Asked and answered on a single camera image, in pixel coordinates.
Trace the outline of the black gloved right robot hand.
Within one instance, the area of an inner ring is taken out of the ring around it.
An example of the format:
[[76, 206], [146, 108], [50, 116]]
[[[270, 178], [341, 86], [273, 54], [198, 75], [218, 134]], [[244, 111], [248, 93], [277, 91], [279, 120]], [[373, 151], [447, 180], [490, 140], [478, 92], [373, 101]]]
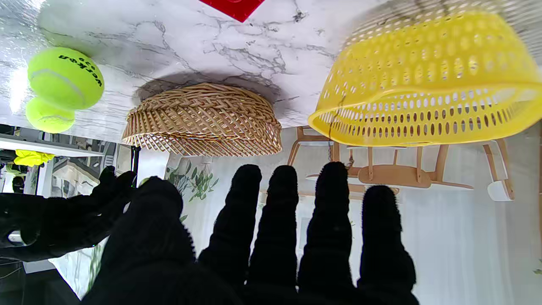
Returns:
[[117, 176], [114, 166], [107, 166], [89, 195], [2, 193], [1, 258], [37, 262], [97, 245], [122, 216], [136, 177], [132, 171]]

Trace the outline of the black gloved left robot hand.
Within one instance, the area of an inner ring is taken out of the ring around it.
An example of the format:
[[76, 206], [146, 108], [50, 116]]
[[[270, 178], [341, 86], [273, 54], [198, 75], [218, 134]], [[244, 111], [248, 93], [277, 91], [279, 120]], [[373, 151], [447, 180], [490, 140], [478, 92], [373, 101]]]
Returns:
[[296, 256], [297, 175], [273, 172], [255, 227], [261, 172], [238, 168], [209, 245], [195, 255], [180, 222], [183, 201], [150, 177], [114, 226], [83, 305], [417, 305], [416, 272], [401, 241], [395, 194], [370, 187], [362, 202], [360, 278], [350, 268], [350, 191], [341, 162], [318, 176], [301, 260]]

